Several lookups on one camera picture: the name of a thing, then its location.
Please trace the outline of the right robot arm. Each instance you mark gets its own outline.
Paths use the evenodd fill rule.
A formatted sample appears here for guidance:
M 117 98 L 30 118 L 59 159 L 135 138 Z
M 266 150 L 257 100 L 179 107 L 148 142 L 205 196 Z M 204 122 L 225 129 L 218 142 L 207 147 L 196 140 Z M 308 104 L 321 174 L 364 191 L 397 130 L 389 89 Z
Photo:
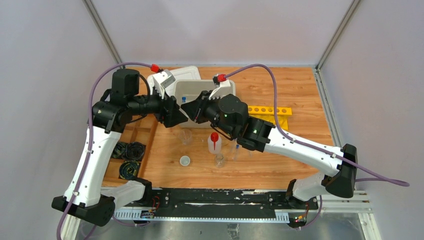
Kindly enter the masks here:
M 323 194 L 353 197 L 357 168 L 342 160 L 357 160 L 353 145 L 334 147 L 307 140 L 250 116 L 248 105 L 233 94 L 219 99 L 210 99 L 209 95 L 202 91 L 195 100 L 181 105 L 193 122 L 210 122 L 215 131 L 247 150 L 286 156 L 319 170 L 310 177 L 290 181 L 285 195 L 290 208 L 298 209 L 305 201 Z

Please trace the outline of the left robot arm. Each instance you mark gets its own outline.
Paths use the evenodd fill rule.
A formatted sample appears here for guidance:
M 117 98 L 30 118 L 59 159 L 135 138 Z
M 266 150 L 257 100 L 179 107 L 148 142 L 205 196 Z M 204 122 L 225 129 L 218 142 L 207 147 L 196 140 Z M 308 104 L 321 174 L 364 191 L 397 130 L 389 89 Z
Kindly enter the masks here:
M 168 94 L 175 77 L 165 69 L 152 76 L 147 94 L 139 94 L 144 77 L 134 69 L 118 69 L 112 75 L 111 88 L 100 101 L 88 106 L 88 129 L 80 162 L 63 196 L 53 199 L 51 206 L 95 226 L 105 226 L 115 210 L 137 202 L 149 206 L 153 201 L 152 183 L 134 178 L 112 190 L 101 191 L 113 150 L 125 127 L 134 116 L 153 114 L 159 123 L 170 128 L 186 122 L 177 100 Z

